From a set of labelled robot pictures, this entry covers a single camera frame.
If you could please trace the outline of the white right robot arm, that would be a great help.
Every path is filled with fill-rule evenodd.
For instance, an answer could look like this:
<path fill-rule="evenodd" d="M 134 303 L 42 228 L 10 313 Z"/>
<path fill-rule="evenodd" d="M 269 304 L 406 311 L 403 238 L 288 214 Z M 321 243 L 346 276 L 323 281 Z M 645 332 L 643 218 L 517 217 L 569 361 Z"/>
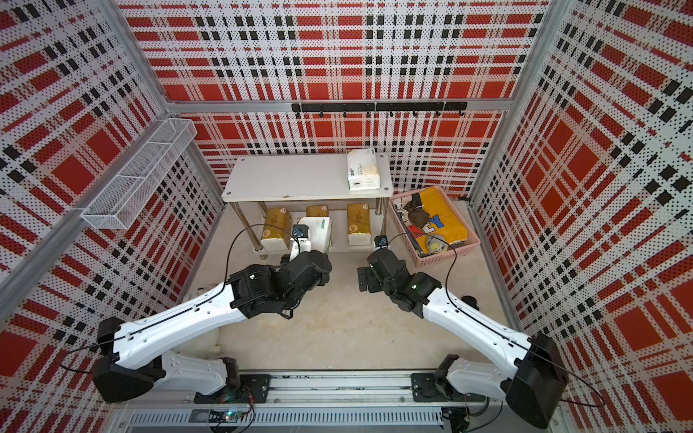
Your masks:
<path fill-rule="evenodd" d="M 461 401 L 474 394 L 504 402 L 520 419 L 546 429 L 568 385 L 556 343 L 508 328 L 459 299 L 440 281 L 417 272 L 389 249 L 378 249 L 357 270 L 362 292 L 384 293 L 401 310 L 445 328 L 484 355 L 487 366 L 448 355 L 414 396 L 419 401 Z"/>

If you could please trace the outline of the small black floor object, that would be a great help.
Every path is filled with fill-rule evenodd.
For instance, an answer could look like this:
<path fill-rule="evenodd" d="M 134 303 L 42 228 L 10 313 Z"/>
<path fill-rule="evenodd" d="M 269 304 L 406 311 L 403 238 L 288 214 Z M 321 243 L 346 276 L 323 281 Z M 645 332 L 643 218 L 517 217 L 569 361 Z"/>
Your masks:
<path fill-rule="evenodd" d="M 462 303 L 463 308 L 465 310 L 475 310 L 475 311 L 479 310 L 478 301 L 476 300 L 476 298 L 474 298 L 472 296 L 468 296 L 468 295 L 463 296 L 460 299 L 460 302 Z"/>

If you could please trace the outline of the white two-tier metal shelf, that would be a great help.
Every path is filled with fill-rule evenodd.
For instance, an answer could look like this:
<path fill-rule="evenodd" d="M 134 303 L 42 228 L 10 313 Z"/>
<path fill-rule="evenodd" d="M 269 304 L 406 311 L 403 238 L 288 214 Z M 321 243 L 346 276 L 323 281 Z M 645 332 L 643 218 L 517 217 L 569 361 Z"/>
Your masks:
<path fill-rule="evenodd" d="M 366 203 L 370 211 L 371 235 L 386 231 L 388 201 L 393 196 L 389 157 L 377 155 L 381 188 L 369 191 L 351 191 L 348 187 L 348 164 L 344 154 L 265 155 L 238 159 L 221 198 L 231 205 L 245 227 L 250 227 L 241 209 L 251 202 L 267 211 L 275 204 L 288 209 L 293 220 L 305 216 L 310 204 L 326 204 L 332 220 L 332 246 L 330 252 L 350 253 L 371 251 L 374 242 L 367 245 L 348 243 L 348 203 Z"/>

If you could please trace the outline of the pink plastic basket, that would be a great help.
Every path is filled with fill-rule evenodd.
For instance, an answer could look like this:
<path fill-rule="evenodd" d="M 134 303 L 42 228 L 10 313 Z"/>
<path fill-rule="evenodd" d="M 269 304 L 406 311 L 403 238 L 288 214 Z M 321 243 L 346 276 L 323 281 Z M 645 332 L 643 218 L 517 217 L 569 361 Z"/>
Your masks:
<path fill-rule="evenodd" d="M 467 255 L 480 246 L 471 224 L 438 186 L 394 195 L 389 209 L 418 267 Z"/>

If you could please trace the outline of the white tissue pack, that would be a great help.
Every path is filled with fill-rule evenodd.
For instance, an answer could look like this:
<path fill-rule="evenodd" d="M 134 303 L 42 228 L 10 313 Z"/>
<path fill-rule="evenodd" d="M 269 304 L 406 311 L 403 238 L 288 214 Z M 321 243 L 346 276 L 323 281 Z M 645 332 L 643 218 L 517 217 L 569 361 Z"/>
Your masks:
<path fill-rule="evenodd" d="M 310 228 L 309 239 L 293 238 L 290 260 L 295 259 L 302 252 L 319 251 L 328 254 L 331 246 L 332 221 L 331 218 L 301 218 L 297 224 L 307 225 Z"/>
<path fill-rule="evenodd" d="M 369 191 L 381 187 L 377 155 L 373 149 L 355 149 L 346 155 L 348 186 L 351 191 Z"/>

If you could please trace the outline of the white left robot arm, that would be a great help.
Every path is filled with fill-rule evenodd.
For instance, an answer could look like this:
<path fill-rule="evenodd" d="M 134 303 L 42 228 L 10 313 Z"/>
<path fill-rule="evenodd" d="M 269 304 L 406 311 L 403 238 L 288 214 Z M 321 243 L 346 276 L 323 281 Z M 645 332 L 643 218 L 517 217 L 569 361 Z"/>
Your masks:
<path fill-rule="evenodd" d="M 209 292 L 149 318 L 105 319 L 99 324 L 101 357 L 92 367 L 92 382 L 109 403 L 128 402 L 151 390 L 209 397 L 238 393 L 242 382 L 235 359 L 186 357 L 175 348 L 262 314 L 291 319 L 307 292 L 328 283 L 331 271 L 326 254 L 303 252 L 279 266 L 249 265 Z"/>

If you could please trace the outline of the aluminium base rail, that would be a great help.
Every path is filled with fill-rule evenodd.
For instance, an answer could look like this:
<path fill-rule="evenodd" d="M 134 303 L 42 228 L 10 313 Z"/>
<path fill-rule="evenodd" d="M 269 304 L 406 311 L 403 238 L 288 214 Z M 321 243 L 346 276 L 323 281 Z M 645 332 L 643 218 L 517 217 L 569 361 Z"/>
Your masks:
<path fill-rule="evenodd" d="M 257 371 L 242 373 L 240 395 L 204 402 L 192 392 L 155 392 L 126 404 L 114 432 L 326 431 L 340 428 L 449 431 L 451 420 L 471 410 L 479 419 L 496 400 L 467 395 L 461 401 L 419 401 L 414 394 L 431 382 L 423 370 Z M 244 411 L 236 423 L 210 424 L 209 411 Z"/>

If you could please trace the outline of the gold tissue pack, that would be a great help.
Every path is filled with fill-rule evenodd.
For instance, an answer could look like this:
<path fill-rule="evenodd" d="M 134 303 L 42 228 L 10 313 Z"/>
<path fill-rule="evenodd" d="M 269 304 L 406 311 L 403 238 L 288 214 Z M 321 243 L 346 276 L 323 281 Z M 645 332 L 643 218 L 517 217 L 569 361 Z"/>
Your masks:
<path fill-rule="evenodd" d="M 348 204 L 348 244 L 366 246 L 372 242 L 370 208 L 366 203 Z"/>
<path fill-rule="evenodd" d="M 306 216 L 308 218 L 328 218 L 330 212 L 327 205 L 311 205 L 306 207 Z"/>
<path fill-rule="evenodd" d="M 260 239 L 263 249 L 267 252 L 281 252 L 290 245 L 292 216 L 286 207 L 267 209 Z"/>

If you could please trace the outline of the yellow folded shirt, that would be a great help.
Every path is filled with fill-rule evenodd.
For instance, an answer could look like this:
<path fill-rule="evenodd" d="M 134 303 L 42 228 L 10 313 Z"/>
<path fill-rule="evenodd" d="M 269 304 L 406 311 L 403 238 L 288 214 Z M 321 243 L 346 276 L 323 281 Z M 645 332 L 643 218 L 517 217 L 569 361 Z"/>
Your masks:
<path fill-rule="evenodd" d="M 419 256 L 438 254 L 468 240 L 468 230 L 447 196 L 434 187 L 411 195 L 402 210 Z"/>

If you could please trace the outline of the white plush toy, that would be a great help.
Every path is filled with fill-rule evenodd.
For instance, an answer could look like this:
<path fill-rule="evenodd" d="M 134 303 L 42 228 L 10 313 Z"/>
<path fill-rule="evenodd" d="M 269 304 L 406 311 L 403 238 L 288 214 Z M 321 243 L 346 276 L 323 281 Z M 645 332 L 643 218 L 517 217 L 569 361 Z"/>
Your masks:
<path fill-rule="evenodd" d="M 191 301 L 200 295 L 206 294 L 214 288 L 215 285 L 213 284 L 201 286 L 196 289 L 191 288 L 184 296 L 182 301 Z M 173 352 L 178 355 L 182 355 L 183 357 L 210 360 L 218 359 L 220 358 L 222 351 L 222 347 L 218 344 L 219 338 L 220 331 L 218 328 L 216 328 L 198 337 L 194 337 L 193 339 L 190 339 L 178 346 L 175 346 L 173 348 Z"/>

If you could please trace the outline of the green circuit board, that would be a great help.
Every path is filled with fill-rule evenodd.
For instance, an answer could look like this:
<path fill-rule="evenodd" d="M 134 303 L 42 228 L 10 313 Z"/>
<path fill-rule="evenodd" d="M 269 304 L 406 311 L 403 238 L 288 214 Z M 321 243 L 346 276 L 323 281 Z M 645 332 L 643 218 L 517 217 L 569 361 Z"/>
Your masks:
<path fill-rule="evenodd" d="M 225 411 L 209 411 L 209 423 L 218 425 L 224 423 L 236 423 L 245 417 L 244 411 L 225 410 Z"/>

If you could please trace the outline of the black wall hook rail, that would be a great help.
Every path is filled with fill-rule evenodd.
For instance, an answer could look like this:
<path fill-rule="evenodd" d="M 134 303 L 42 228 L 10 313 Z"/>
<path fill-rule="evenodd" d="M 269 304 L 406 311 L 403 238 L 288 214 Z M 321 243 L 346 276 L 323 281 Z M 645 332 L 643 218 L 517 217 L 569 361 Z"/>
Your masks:
<path fill-rule="evenodd" d="M 316 113 L 321 117 L 326 113 L 375 113 L 375 112 L 454 112 L 462 113 L 468 108 L 463 102 L 355 102 L 355 103 L 297 103 L 292 104 L 292 112 Z"/>

